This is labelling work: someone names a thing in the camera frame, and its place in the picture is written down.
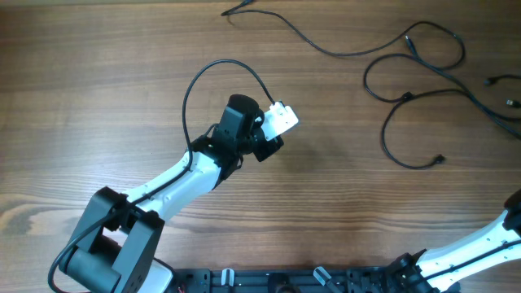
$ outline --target wooden table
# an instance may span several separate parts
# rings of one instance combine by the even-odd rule
[[[519,189],[519,141],[461,96],[401,108],[387,131],[400,160],[444,165],[410,171],[382,152],[379,132],[392,108],[363,89],[362,73],[400,41],[337,59],[267,15],[220,17],[237,4],[4,8],[0,11],[0,291],[48,291],[50,263],[90,196],[125,190],[179,161],[181,104],[192,77],[215,59],[254,68],[300,125],[264,163],[244,168],[175,216],[156,256],[174,268],[274,269],[386,265],[405,252],[440,247],[496,218]],[[451,71],[505,114],[520,84],[483,87],[485,77],[519,73],[521,2],[259,1],[330,50],[379,46],[417,20],[465,40],[466,62]],[[411,33],[433,63],[457,58],[453,41],[429,28]],[[377,66],[370,84],[397,98],[449,85],[406,60]],[[231,94],[268,99],[244,69],[205,73],[188,102],[191,137],[219,121]],[[515,292],[521,262],[479,273],[463,292]],[[65,289],[77,286],[61,273]]]

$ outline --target black wire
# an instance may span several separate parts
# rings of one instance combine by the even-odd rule
[[[460,82],[457,78],[455,78],[455,77],[453,77],[453,76],[451,76],[451,75],[449,75],[449,74],[444,72],[445,70],[449,70],[449,69],[455,68],[458,65],[460,65],[463,62],[463,60],[465,59],[465,56],[466,56],[466,49],[465,49],[465,44],[463,43],[463,40],[456,33],[452,32],[448,28],[445,28],[445,27],[443,27],[443,26],[441,26],[439,24],[433,23],[431,21],[419,21],[419,22],[409,26],[403,33],[399,34],[397,37],[392,39],[390,42],[388,42],[388,43],[386,43],[386,44],[384,44],[382,46],[379,46],[379,47],[376,47],[376,48],[370,49],[370,50],[360,51],[360,52],[336,53],[336,52],[331,52],[329,50],[323,49],[319,45],[315,44],[313,41],[311,41],[309,38],[307,38],[298,28],[296,28],[289,20],[284,18],[282,15],[279,15],[278,13],[275,13],[275,12],[272,12],[272,11],[262,11],[262,10],[242,10],[242,11],[238,11],[239,8],[246,6],[247,4],[250,4],[251,2],[253,2],[253,0],[246,0],[246,1],[242,2],[241,4],[239,4],[238,6],[236,6],[234,8],[231,8],[228,11],[223,12],[221,15],[222,16],[230,16],[230,15],[237,15],[237,14],[242,14],[242,13],[261,13],[261,14],[276,16],[280,20],[284,21],[291,29],[293,29],[303,40],[305,40],[313,48],[321,51],[324,54],[331,55],[331,56],[334,56],[334,57],[349,57],[349,56],[359,56],[359,55],[369,54],[369,53],[375,52],[377,50],[382,50],[383,48],[386,48],[386,47],[390,46],[392,43],[400,40],[403,36],[405,36],[405,39],[407,41],[407,45],[409,46],[412,55],[389,54],[389,55],[384,55],[384,56],[378,57],[376,60],[374,60],[368,66],[368,68],[366,69],[366,72],[364,73],[364,87],[366,88],[367,92],[369,92],[369,94],[371,94],[376,99],[378,99],[380,101],[383,101],[385,103],[397,103],[394,106],[394,108],[389,112],[389,115],[387,116],[386,120],[383,122],[382,130],[381,130],[381,133],[380,133],[380,140],[381,140],[383,152],[385,153],[385,155],[389,159],[394,161],[395,163],[399,164],[400,166],[405,167],[405,168],[414,169],[414,170],[422,170],[422,169],[431,168],[431,167],[433,167],[436,164],[441,164],[445,160],[445,158],[442,155],[437,155],[428,164],[419,165],[419,166],[412,166],[412,165],[408,165],[408,164],[404,164],[404,163],[400,162],[397,158],[394,157],[394,155],[392,155],[392,153],[387,148],[387,144],[385,142],[385,129],[387,128],[387,124],[388,124],[389,120],[391,119],[392,115],[396,112],[396,110],[399,107],[403,106],[407,102],[415,100],[416,98],[426,97],[426,96],[430,96],[430,95],[434,95],[434,94],[444,94],[444,93],[462,94],[462,95],[466,96],[467,98],[469,98],[473,102],[473,104],[476,105],[482,112],[484,112],[485,115],[487,115],[492,121],[494,121],[500,127],[502,127],[503,129],[505,129],[506,131],[511,133],[517,139],[521,139],[521,133],[519,133],[518,131],[512,129],[509,125],[504,123],[504,121],[509,121],[509,122],[519,121],[520,120],[519,118],[503,116],[503,115],[501,115],[499,113],[494,112],[490,108],[484,106],[477,98],[475,98],[475,96],[470,92],[470,90],[462,82]],[[452,38],[454,38],[454,40],[456,40],[456,42],[458,43],[458,45],[460,47],[460,51],[461,51],[459,59],[456,62],[454,62],[454,63],[452,63],[452,64],[450,64],[448,66],[443,66],[443,67],[437,67],[437,66],[434,66],[434,65],[424,61],[419,56],[418,52],[416,51],[416,48],[414,47],[414,44],[412,43],[412,40],[410,38],[408,38],[408,36],[407,36],[407,33],[411,29],[415,28],[416,26],[418,26],[420,24],[430,25],[430,26],[432,26],[434,28],[437,28],[437,29],[441,30],[444,33],[447,33]],[[408,97],[402,96],[401,98],[396,98],[396,99],[382,98],[382,97],[378,96],[375,92],[373,92],[369,88],[369,86],[367,85],[367,73],[369,72],[369,70],[377,62],[382,61],[384,59],[388,59],[388,58],[394,58],[394,57],[403,57],[403,58],[411,59],[411,60],[413,60],[413,61],[415,61],[417,63],[420,63],[421,65],[431,69],[433,72],[435,72],[435,73],[441,75],[442,77],[445,77],[446,79],[450,80],[451,82],[453,82],[454,84],[459,86],[461,88],[461,90],[456,90],[456,89],[433,90],[433,91],[429,91],[429,92],[422,93],[422,94],[416,94],[416,95],[412,95],[411,93],[409,93]],[[488,78],[485,81],[485,84],[487,84],[487,82],[489,84],[494,84],[498,80],[503,79],[503,78],[521,79],[521,76],[516,76],[516,75],[512,75],[512,74],[505,74],[505,75],[501,75],[499,77],[490,77],[490,78]]]
[[[135,207],[137,204],[149,199],[151,196],[155,195],[156,193],[158,193],[159,191],[163,190],[165,187],[171,185],[172,183],[174,183],[175,181],[177,181],[179,178],[181,178],[186,172],[188,172],[188,170],[190,170],[190,167],[192,165],[192,161],[193,161],[193,153],[192,153],[192,145],[190,143],[190,136],[188,135],[188,128],[186,127],[186,102],[188,101],[188,96],[190,95],[190,92],[192,90],[192,87],[194,86],[195,82],[199,79],[199,77],[206,71],[208,70],[210,67],[214,66],[214,65],[217,65],[219,63],[233,63],[233,64],[237,64],[238,66],[241,66],[243,68],[246,68],[256,79],[257,81],[259,81],[259,84],[260,86],[262,87],[262,89],[264,90],[264,92],[266,93],[266,96],[268,96],[268,99],[271,103],[275,103],[275,101],[271,98],[271,95],[269,94],[268,92],[268,89],[266,88],[264,82],[262,82],[261,78],[256,74],[255,71],[253,71],[253,69],[251,69],[249,66],[247,66],[246,64],[238,61],[238,60],[233,60],[233,59],[220,59],[220,60],[216,60],[216,61],[213,61],[211,63],[209,63],[208,65],[206,65],[203,69],[201,69],[194,77],[194,79],[192,80],[192,82],[190,83],[190,85],[188,86],[188,89],[186,90],[186,93],[185,93],[185,98],[183,99],[183,102],[182,102],[182,128],[183,128],[183,133],[185,134],[185,139],[186,139],[186,149],[188,151],[188,164],[186,165],[186,167],[178,174],[176,175],[176,177],[170,179],[169,181],[167,181],[166,183],[164,183],[162,186],[159,186],[157,187],[156,189],[154,189],[153,191],[143,195],[141,198],[139,199],[136,199],[134,200],[132,203],[129,203],[128,205],[126,205],[124,208],[122,209],[119,209],[119,210],[116,210],[115,212],[111,212],[109,213],[108,215],[104,216],[103,218],[101,218],[100,220],[96,221],[93,225],[89,226],[89,228],[83,230],[81,233],[79,233],[73,240],[71,240],[71,242],[58,254],[58,256],[56,256],[55,258],[55,261],[53,261],[52,265],[50,266],[49,268],[49,273],[47,274],[47,283],[49,284],[49,287],[51,288],[51,290],[53,290],[54,292],[56,293],[67,293],[66,291],[62,291],[61,289],[59,289],[56,284],[55,284],[55,271],[56,269],[58,268],[58,265],[59,265],[59,262],[62,261],[62,259],[85,237],[87,236],[90,232],[96,230],[98,227],[100,227],[101,225],[103,225],[104,223],[116,218],[117,216],[120,216],[122,215],[123,213],[127,212],[128,210],[130,210],[131,208]],[[210,128],[208,129],[208,131],[206,132],[205,135],[208,135],[210,133],[210,131],[212,130],[213,127],[215,127],[216,125],[212,125],[210,126]]]
[[[380,61],[382,61],[384,59],[389,59],[389,58],[406,58],[406,59],[409,59],[409,60],[413,60],[414,62],[419,63],[422,66],[431,69],[433,72],[435,72],[438,75],[440,75],[440,76],[446,78],[447,80],[451,81],[455,85],[459,86],[461,89],[460,90],[459,89],[433,90],[433,91],[429,91],[429,92],[421,93],[421,94],[416,94],[416,95],[412,95],[411,93],[408,93],[408,94],[404,94],[402,97],[396,98],[396,99],[382,98],[382,97],[378,96],[375,92],[373,92],[370,89],[370,87],[367,85],[367,75],[368,75],[369,71],[372,69],[372,67],[375,64],[377,64],[378,62],[380,62]],[[387,144],[385,143],[385,129],[387,128],[387,124],[388,124],[389,120],[391,119],[392,115],[395,113],[395,111],[399,107],[404,105],[405,103],[413,101],[413,100],[415,100],[417,98],[421,98],[421,97],[427,97],[427,96],[431,96],[431,95],[435,95],[435,94],[447,94],[447,93],[462,94],[465,97],[469,98],[470,101],[476,107],[478,107],[478,109],[480,109],[486,116],[488,116],[488,118],[490,118],[492,121],[494,121],[497,125],[502,127],[504,130],[508,131],[515,138],[521,139],[521,133],[519,131],[516,131],[515,129],[512,129],[509,125],[507,125],[504,122],[504,121],[508,121],[508,122],[520,121],[521,117],[503,116],[502,114],[499,114],[499,113],[491,110],[490,108],[488,108],[485,105],[483,105],[472,94],[472,92],[461,81],[459,81],[456,77],[453,77],[452,75],[448,74],[447,72],[441,71],[439,68],[436,68],[436,67],[430,65],[429,63],[427,63],[427,62],[425,62],[425,61],[423,61],[423,60],[421,60],[421,59],[419,59],[419,58],[417,58],[415,56],[402,54],[402,53],[389,54],[389,55],[380,56],[380,57],[378,57],[377,59],[375,59],[373,62],[371,62],[369,64],[369,66],[367,67],[366,71],[364,72],[363,80],[364,80],[363,81],[364,82],[364,87],[366,88],[367,92],[369,94],[371,94],[373,97],[375,97],[376,99],[378,99],[378,100],[380,100],[382,102],[385,102],[385,103],[397,103],[394,106],[394,108],[389,112],[389,115],[387,116],[386,120],[383,122],[382,130],[381,130],[381,133],[380,133],[380,140],[381,140],[383,152],[385,153],[385,155],[389,159],[391,159],[392,161],[394,161],[395,163],[399,164],[402,167],[413,169],[413,170],[424,170],[424,169],[428,169],[428,168],[430,168],[430,167],[432,167],[432,166],[434,166],[436,164],[441,164],[441,163],[444,162],[444,157],[442,155],[437,155],[428,164],[424,164],[424,165],[420,165],[420,166],[408,165],[408,164],[400,162],[397,158],[395,158],[391,154],[391,152],[388,150]]]
[[[420,25],[420,24],[426,24],[426,25],[430,25],[434,28],[437,28],[445,33],[448,33],[449,35],[451,35],[459,44],[459,46],[461,47],[462,49],[462,52],[461,52],[461,56],[460,58],[458,59],[458,61],[456,61],[455,63],[449,65],[449,66],[444,66],[444,67],[439,67],[438,69],[439,70],[447,70],[447,69],[451,69],[451,68],[455,68],[457,67],[461,62],[463,62],[463,60],[465,59],[465,56],[466,56],[466,50],[465,50],[465,45],[463,44],[463,40],[455,33],[453,33],[452,31],[450,31],[448,28],[445,28],[439,24],[435,24],[431,21],[419,21],[415,24],[412,24],[411,26],[409,26],[403,33],[399,34],[397,37],[395,37],[394,39],[392,39],[390,42],[388,42],[387,44],[384,44],[382,46],[379,46],[379,47],[376,47],[374,49],[370,49],[370,50],[364,50],[364,51],[360,51],[360,52],[352,52],[352,53],[336,53],[336,52],[331,52],[329,50],[326,50],[326,49],[323,49],[321,48],[319,45],[315,44],[313,41],[311,41],[309,38],[307,38],[298,28],[295,27],[295,25],[293,25],[289,20],[287,20],[286,18],[284,18],[284,16],[282,15],[279,15],[278,13],[275,13],[275,12],[272,12],[272,11],[262,11],[262,10],[257,10],[257,9],[249,9],[249,10],[242,10],[242,11],[237,11],[239,8],[241,7],[244,7],[246,6],[247,4],[251,3],[253,1],[244,1],[242,2],[241,4],[239,4],[238,6],[232,8],[232,9],[229,9],[228,11],[225,11],[225,12],[222,12],[221,13],[221,16],[230,16],[230,15],[237,15],[237,14],[243,14],[243,13],[261,13],[261,14],[265,14],[265,15],[273,15],[273,16],[276,16],[278,17],[280,20],[284,21],[291,29],[293,29],[295,31],[295,33],[297,33],[303,40],[305,40],[309,45],[311,45],[313,48],[321,51],[322,53],[324,54],[327,54],[327,55],[331,55],[331,56],[334,56],[334,57],[353,57],[353,56],[360,56],[360,55],[366,55],[366,54],[369,54],[369,53],[373,53],[375,51],[378,51],[378,50],[382,50],[390,45],[392,45],[394,42],[400,40],[403,36],[405,36],[411,29],[415,28],[416,26]]]
[[[496,82],[498,82],[501,79],[515,79],[515,80],[521,80],[521,76],[515,75],[515,74],[503,74],[497,77],[489,77],[485,80],[485,85],[493,85]]]

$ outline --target tangled cable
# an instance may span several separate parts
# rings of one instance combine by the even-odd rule
[[[453,33],[448,28],[445,28],[445,27],[443,27],[443,26],[441,26],[439,24],[433,23],[431,21],[419,21],[419,22],[414,23],[411,26],[409,26],[403,33],[400,33],[397,37],[392,39],[390,42],[388,42],[388,43],[386,43],[384,45],[381,45],[379,47],[376,47],[374,49],[364,50],[364,51],[359,51],[359,52],[348,52],[348,53],[331,52],[329,50],[321,48],[319,45],[317,45],[316,43],[311,41],[297,27],[295,27],[295,25],[293,25],[289,20],[284,18],[282,15],[279,15],[278,13],[275,13],[275,12],[272,12],[272,11],[257,10],[257,9],[239,10],[240,8],[245,7],[246,5],[252,3],[253,1],[254,0],[245,0],[241,4],[237,5],[236,7],[233,7],[233,8],[231,8],[231,9],[225,11],[225,12],[222,12],[221,16],[231,16],[231,15],[237,15],[237,14],[243,14],[243,13],[261,13],[261,14],[264,14],[264,15],[276,16],[280,20],[282,20],[284,23],[286,23],[291,29],[293,29],[295,31],[295,33],[297,33],[297,35],[299,35],[299,37],[301,37],[303,40],[305,40],[313,48],[321,51],[324,54],[331,55],[331,56],[334,56],[334,57],[351,57],[351,56],[366,55],[366,54],[369,54],[369,53],[372,53],[372,52],[375,52],[375,51],[378,51],[378,50],[382,50],[383,48],[386,48],[386,47],[390,46],[391,44],[393,44],[394,42],[400,40],[402,37],[405,37],[405,41],[407,42],[407,46],[410,49],[411,55],[407,55],[407,54],[389,54],[389,55],[383,55],[381,57],[378,57],[377,59],[375,59],[373,62],[371,62],[369,64],[369,66],[367,67],[366,71],[364,72],[364,78],[363,78],[364,87],[365,87],[365,89],[367,90],[367,92],[369,94],[371,94],[373,97],[375,97],[376,99],[378,99],[378,100],[380,100],[382,102],[385,102],[385,103],[395,103],[394,108],[389,112],[389,115],[387,116],[387,118],[383,122],[383,126],[382,126],[382,129],[380,131],[380,140],[381,140],[383,152],[385,153],[385,155],[389,159],[394,161],[395,163],[399,164],[400,166],[405,167],[405,168],[409,168],[409,169],[414,169],[414,170],[422,170],[422,169],[431,168],[431,167],[433,167],[433,166],[435,166],[437,164],[441,164],[441,163],[443,163],[445,161],[445,158],[442,155],[436,155],[431,160],[431,162],[429,162],[427,164],[413,166],[413,165],[405,164],[405,163],[402,163],[401,161],[399,161],[387,148],[387,144],[385,142],[385,129],[387,128],[387,125],[388,125],[389,120],[391,119],[392,115],[396,112],[396,110],[399,107],[403,106],[404,104],[406,104],[406,103],[408,103],[410,101],[418,99],[418,98],[423,98],[423,97],[432,96],[432,95],[438,95],[438,94],[447,94],[447,93],[460,94],[460,95],[470,99],[470,101],[478,109],[480,109],[486,116],[488,116],[488,118],[490,118],[492,121],[494,121],[497,125],[502,127],[504,130],[506,130],[507,132],[512,134],[517,139],[521,139],[521,133],[519,131],[513,129],[511,126],[509,126],[506,123],[506,122],[519,122],[521,120],[521,117],[508,117],[508,116],[503,116],[502,114],[496,113],[495,111],[493,111],[489,107],[486,107],[485,105],[483,105],[474,96],[474,94],[472,94],[472,92],[460,80],[458,80],[456,77],[454,77],[454,76],[452,76],[452,75],[450,75],[450,74],[448,74],[446,72],[447,70],[453,69],[453,68],[457,67],[458,65],[462,64],[463,60],[466,57],[466,50],[465,50],[465,45],[463,43],[463,40],[456,33]],[[415,27],[417,27],[419,25],[422,25],[422,24],[431,26],[433,28],[439,29],[440,31],[442,31],[444,33],[447,33],[450,37],[452,37],[458,43],[458,45],[460,47],[460,57],[459,57],[459,59],[456,62],[454,62],[454,63],[452,63],[452,64],[450,64],[448,66],[437,67],[437,66],[434,66],[434,65],[426,62],[425,60],[423,60],[420,57],[420,55],[416,51],[416,47],[414,46],[413,41],[409,38],[409,36],[407,36],[407,33],[411,29],[413,29],[413,28],[415,28]],[[440,75],[440,76],[446,78],[447,80],[451,81],[458,88],[455,88],[455,89],[443,89],[443,90],[432,90],[432,91],[427,91],[427,92],[421,93],[421,94],[411,94],[410,92],[408,92],[408,93],[405,93],[404,95],[402,95],[401,97],[395,98],[395,99],[382,98],[379,95],[377,95],[373,90],[371,90],[370,87],[367,85],[367,74],[369,73],[369,71],[372,69],[372,67],[375,64],[377,64],[378,62],[380,62],[382,60],[390,59],[390,58],[406,58],[406,59],[412,60],[412,61],[414,61],[416,63],[419,63],[422,66],[431,69],[433,72],[435,72],[438,75]],[[487,79],[487,81],[488,81],[489,85],[492,85],[492,84],[496,83],[498,80],[500,80],[502,78],[521,79],[520,76],[515,76],[515,75],[510,75],[509,74],[509,75],[503,75],[503,76],[499,76],[499,77],[490,77],[490,78]],[[514,100],[507,101],[507,105],[512,106],[512,107],[521,107],[521,104],[518,101],[514,101]]]

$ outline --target wood grain surface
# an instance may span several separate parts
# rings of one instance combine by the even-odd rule
[[[425,98],[393,117],[387,143],[400,160],[444,165],[410,171],[382,152],[392,108],[370,97],[362,73],[400,41],[355,58],[332,58],[267,15],[220,13],[237,4],[3,8],[0,10],[0,291],[47,292],[50,263],[90,196],[125,190],[177,163],[185,149],[182,97],[215,59],[254,68],[301,123],[262,164],[244,168],[165,227],[156,256],[174,268],[275,269],[386,265],[405,252],[444,246],[496,218],[521,187],[521,143],[460,96]],[[485,77],[521,70],[519,1],[259,1],[335,51],[366,50],[418,20],[451,28],[468,56],[451,71],[492,109],[519,96]],[[427,61],[457,58],[449,37],[412,32]],[[375,91],[397,98],[449,85],[407,60],[371,73]],[[220,65],[188,102],[192,138],[217,122],[231,94],[266,109],[244,69]],[[115,238],[123,240],[117,234]],[[462,282],[465,293],[517,292],[521,262]],[[57,275],[60,286],[77,285]]]

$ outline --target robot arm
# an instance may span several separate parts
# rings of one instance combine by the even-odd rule
[[[505,247],[505,249],[485,256],[476,262],[465,265],[460,269],[455,269],[451,273],[445,273],[428,280],[432,287],[438,288],[440,291],[446,291],[455,282],[474,273],[507,261],[520,259],[521,243],[516,245],[516,241],[521,240],[521,238],[514,230],[507,230],[504,227],[508,213],[508,211],[504,211],[496,220],[483,229],[455,243],[427,250],[420,256],[416,264],[422,270],[422,276],[435,275],[436,273],[454,268],[456,265],[465,264],[480,258],[480,256],[485,256],[489,251],[497,250],[499,247]]]
[[[455,243],[397,258],[386,268],[391,292],[453,292],[451,286],[465,277],[521,259],[521,190],[506,200],[505,209],[492,223]]]
[[[299,122],[298,118],[289,106],[284,106],[281,102],[271,105],[264,115],[248,115],[257,113],[257,109],[256,102],[246,96],[230,97],[221,123],[216,126],[212,138],[203,136],[194,142],[198,151],[193,153],[190,171],[151,199],[140,203],[138,208],[145,212],[155,211],[161,219],[168,221],[193,199],[207,194],[240,168],[237,163],[242,154],[253,151],[257,159],[262,161],[278,150],[282,146],[280,135],[295,126]],[[251,129],[260,122],[260,128]],[[241,133],[243,125],[248,125],[249,130]],[[187,164],[188,153],[179,163],[150,182],[124,191],[128,195],[127,201],[133,202],[159,188],[177,176]]]
[[[264,113],[252,98],[232,95],[212,136],[195,139],[179,163],[124,193],[105,187],[93,195],[69,240],[71,249],[57,258],[59,269],[93,292],[164,291],[173,274],[154,259],[164,223],[240,168],[243,155],[263,161],[278,151],[280,135],[297,123],[282,102]],[[109,215],[117,216],[105,221]],[[125,244],[120,247],[103,229],[127,233]]]

